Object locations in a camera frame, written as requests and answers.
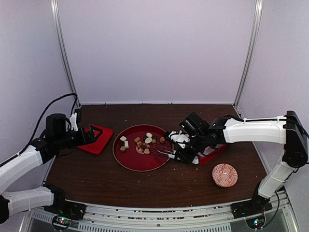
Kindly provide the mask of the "metal serving tongs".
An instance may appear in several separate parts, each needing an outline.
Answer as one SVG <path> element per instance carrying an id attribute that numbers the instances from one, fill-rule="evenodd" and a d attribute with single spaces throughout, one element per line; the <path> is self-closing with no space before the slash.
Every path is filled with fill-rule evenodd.
<path id="1" fill-rule="evenodd" d="M 168 155 L 175 155 L 175 151 L 173 150 L 173 148 L 168 148 L 161 144 L 150 144 L 148 149 L 150 150 L 150 154 L 152 155 L 165 157 L 168 157 Z"/>

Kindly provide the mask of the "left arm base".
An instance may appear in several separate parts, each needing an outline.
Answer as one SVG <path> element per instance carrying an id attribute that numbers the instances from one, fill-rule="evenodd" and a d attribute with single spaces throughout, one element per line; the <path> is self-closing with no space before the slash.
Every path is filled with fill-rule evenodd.
<path id="1" fill-rule="evenodd" d="M 86 205 L 65 200 L 61 205 L 43 207 L 45 211 L 54 214 L 51 225 L 57 231 L 63 231 L 77 220 L 82 220 L 86 211 Z"/>

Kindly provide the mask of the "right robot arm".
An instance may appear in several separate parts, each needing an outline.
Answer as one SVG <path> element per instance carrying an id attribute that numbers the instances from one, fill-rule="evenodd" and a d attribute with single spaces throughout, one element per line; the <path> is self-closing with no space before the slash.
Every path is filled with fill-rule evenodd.
<path id="1" fill-rule="evenodd" d="M 295 111 L 256 119 L 228 115 L 212 123 L 191 113 L 179 125 L 181 131 L 167 132 L 165 138 L 179 145 L 174 155 L 183 163 L 195 163 L 197 155 L 208 147 L 238 142 L 255 145 L 263 165 L 269 170 L 248 201 L 247 208 L 254 214 L 264 208 L 273 194 L 309 160 L 309 134 Z"/>

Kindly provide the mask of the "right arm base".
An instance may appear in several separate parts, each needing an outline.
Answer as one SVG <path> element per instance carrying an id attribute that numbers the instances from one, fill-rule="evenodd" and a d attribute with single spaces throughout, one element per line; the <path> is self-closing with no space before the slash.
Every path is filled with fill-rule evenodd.
<path id="1" fill-rule="evenodd" d="M 234 219 L 245 218 L 247 226 L 257 230 L 265 226 L 265 212 L 273 208 L 271 203 L 261 204 L 253 200 L 233 203 L 230 207 Z"/>

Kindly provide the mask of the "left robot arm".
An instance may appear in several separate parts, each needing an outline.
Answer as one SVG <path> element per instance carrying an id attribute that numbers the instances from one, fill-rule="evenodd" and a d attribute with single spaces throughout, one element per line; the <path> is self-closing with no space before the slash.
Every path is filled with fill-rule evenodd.
<path id="1" fill-rule="evenodd" d="M 7 192 L 7 188 L 20 177 L 59 155 L 60 150 L 92 144 L 103 134 L 97 127 L 62 131 L 36 138 L 25 150 L 0 164 L 0 221 L 4 223 L 12 215 L 37 208 L 50 206 L 58 214 L 66 214 L 70 207 L 65 193 L 54 185 L 35 189 Z"/>

